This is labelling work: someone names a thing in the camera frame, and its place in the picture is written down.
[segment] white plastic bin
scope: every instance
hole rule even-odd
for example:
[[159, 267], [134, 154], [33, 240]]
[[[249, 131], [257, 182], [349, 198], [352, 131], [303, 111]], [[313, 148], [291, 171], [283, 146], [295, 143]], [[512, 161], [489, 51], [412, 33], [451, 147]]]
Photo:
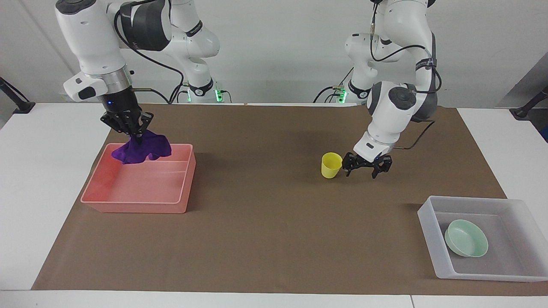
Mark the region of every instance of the white plastic bin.
[[[437, 277], [548, 281], [548, 242], [523, 201], [431, 196], [418, 214]], [[443, 233], [456, 219], [483, 230], [489, 241], [485, 256], [466, 258], [447, 248]]]

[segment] white wall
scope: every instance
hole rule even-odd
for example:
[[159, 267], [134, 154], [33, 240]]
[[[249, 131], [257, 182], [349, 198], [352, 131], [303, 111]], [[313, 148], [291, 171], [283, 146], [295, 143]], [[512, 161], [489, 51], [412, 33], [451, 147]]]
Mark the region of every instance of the white wall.
[[[31, 100], [61, 101], [62, 83], [78, 65], [56, 23], [55, 0], [2, 2], [0, 75]], [[352, 66], [344, 52], [346, 37], [368, 31], [372, 7], [369, 0], [196, 0], [196, 5], [221, 40], [220, 54], [208, 60], [212, 74], [238, 102], [310, 102], [320, 89], [338, 84]], [[438, 0], [429, 9], [429, 24], [444, 83], [439, 103], [500, 106], [548, 50], [546, 12], [546, 0]], [[136, 71], [137, 87], [170, 92], [176, 74], [131, 50], [123, 54]], [[154, 57], [175, 65], [166, 56]], [[383, 79], [413, 81], [409, 56], [379, 69]], [[158, 101], [139, 95], [141, 101]]]

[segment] purple cloth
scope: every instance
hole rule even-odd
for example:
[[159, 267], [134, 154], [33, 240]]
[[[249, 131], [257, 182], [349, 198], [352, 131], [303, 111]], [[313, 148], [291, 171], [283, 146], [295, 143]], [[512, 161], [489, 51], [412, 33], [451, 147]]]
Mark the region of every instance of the purple cloth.
[[129, 141], [112, 152], [112, 157], [123, 164], [139, 164], [146, 160], [155, 161], [160, 157], [171, 155], [171, 146], [164, 135], [156, 135], [147, 130], [142, 135], [142, 143], [137, 143], [137, 138], [132, 136]]

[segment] white table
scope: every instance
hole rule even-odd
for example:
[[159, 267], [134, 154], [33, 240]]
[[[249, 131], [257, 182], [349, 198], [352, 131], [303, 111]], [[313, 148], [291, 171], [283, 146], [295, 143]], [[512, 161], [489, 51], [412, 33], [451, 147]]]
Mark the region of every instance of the white table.
[[[0, 290], [6, 290], [0, 292], [0, 307], [32, 303], [45, 307], [150, 307], [154, 303], [163, 307], [409, 308], [413, 302], [417, 308], [456, 307], [455, 303], [548, 307], [548, 297], [28, 291], [109, 132], [98, 120], [103, 111], [100, 104], [38, 104], [28, 115], [13, 116], [0, 130]], [[506, 110], [459, 112], [508, 198], [524, 200], [548, 237], [548, 225], [544, 224], [548, 220], [546, 142], [530, 123], [515, 121]], [[535, 165], [523, 168], [524, 159]]]

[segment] green led light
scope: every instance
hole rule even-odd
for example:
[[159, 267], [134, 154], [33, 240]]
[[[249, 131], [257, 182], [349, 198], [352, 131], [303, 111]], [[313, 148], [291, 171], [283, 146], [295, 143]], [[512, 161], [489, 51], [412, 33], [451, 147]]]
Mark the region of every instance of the green led light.
[[346, 90], [342, 90], [342, 96], [339, 97], [339, 103], [344, 104], [344, 102], [346, 101], [347, 95], [348, 93], [346, 92]]
[[222, 102], [222, 93], [219, 90], [215, 90], [215, 94], [217, 95], [217, 102]]

